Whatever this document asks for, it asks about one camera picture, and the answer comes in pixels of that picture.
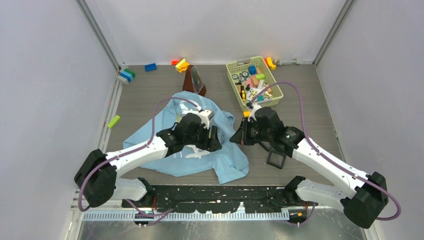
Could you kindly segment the light blue printed t-shirt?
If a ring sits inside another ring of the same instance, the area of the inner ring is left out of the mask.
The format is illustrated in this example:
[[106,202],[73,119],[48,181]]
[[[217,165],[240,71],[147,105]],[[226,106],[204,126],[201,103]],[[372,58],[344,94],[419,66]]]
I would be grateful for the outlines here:
[[218,128],[217,136],[222,148],[208,152],[188,145],[178,153],[148,162],[141,167],[174,177],[197,174],[213,169],[220,184],[245,177],[249,172],[248,158],[237,144],[230,142],[230,138],[235,133],[235,117],[231,113],[221,110],[212,100],[192,92],[178,92],[173,97],[156,114],[154,118],[155,131],[170,128],[178,117],[183,117],[187,113],[194,113],[198,108],[212,110],[215,114],[212,123]]

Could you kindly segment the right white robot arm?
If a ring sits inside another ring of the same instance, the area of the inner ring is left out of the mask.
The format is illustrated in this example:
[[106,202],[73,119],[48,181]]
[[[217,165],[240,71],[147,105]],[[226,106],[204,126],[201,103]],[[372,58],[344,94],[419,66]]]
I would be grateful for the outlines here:
[[355,225],[368,229],[389,202],[382,192],[387,190],[382,174],[376,171],[368,174],[348,165],[299,128],[285,126],[270,107],[260,107],[244,117],[230,141],[243,146],[269,143],[278,153],[308,165],[333,184],[296,176],[285,186],[285,198],[291,205],[302,201],[325,205],[343,212]]

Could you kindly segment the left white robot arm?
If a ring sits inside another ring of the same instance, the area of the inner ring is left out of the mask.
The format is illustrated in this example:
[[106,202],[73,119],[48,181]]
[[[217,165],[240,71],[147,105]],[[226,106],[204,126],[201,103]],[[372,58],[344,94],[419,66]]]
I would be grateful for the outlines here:
[[[210,153],[220,150],[218,128],[211,123],[214,115],[210,109],[188,113],[180,122],[145,142],[114,152],[91,151],[74,176],[79,188],[79,210],[85,212],[118,199],[133,200],[141,207],[148,207],[153,202],[153,193],[141,180],[122,176],[143,164],[179,153],[185,146]],[[88,207],[83,207],[83,200]]]

